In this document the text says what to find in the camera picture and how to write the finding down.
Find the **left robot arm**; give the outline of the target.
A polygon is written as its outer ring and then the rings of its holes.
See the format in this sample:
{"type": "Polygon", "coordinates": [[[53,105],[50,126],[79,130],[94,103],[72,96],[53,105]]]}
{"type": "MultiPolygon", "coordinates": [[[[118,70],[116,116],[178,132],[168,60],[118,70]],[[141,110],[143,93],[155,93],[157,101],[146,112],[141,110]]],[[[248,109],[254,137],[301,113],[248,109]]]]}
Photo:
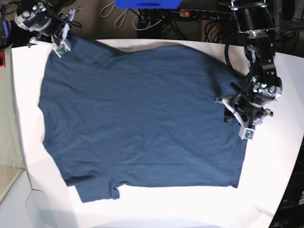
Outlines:
{"type": "Polygon", "coordinates": [[[238,32],[246,35],[244,52],[249,60],[249,73],[241,76],[233,69],[228,59],[228,46],[225,46],[225,60],[234,76],[244,81],[244,86],[231,83],[236,94],[222,101],[240,126],[252,131],[272,115],[264,106],[278,100],[282,94],[282,81],[274,64],[275,49],[268,34],[274,25],[264,0],[232,0],[229,8],[238,32]]]}

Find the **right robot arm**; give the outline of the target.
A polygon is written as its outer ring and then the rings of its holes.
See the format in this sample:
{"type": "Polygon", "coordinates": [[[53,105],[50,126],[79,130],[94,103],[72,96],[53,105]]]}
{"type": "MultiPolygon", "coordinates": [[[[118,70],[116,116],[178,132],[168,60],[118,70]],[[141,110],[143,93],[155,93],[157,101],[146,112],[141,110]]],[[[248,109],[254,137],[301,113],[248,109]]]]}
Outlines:
{"type": "Polygon", "coordinates": [[[73,0],[22,0],[14,13],[14,22],[26,31],[27,46],[38,43],[54,43],[55,46],[59,46],[67,37],[63,34],[64,29],[82,27],[74,21],[75,14],[82,7],[71,8],[67,13],[61,12],[73,3],[73,0]]]}

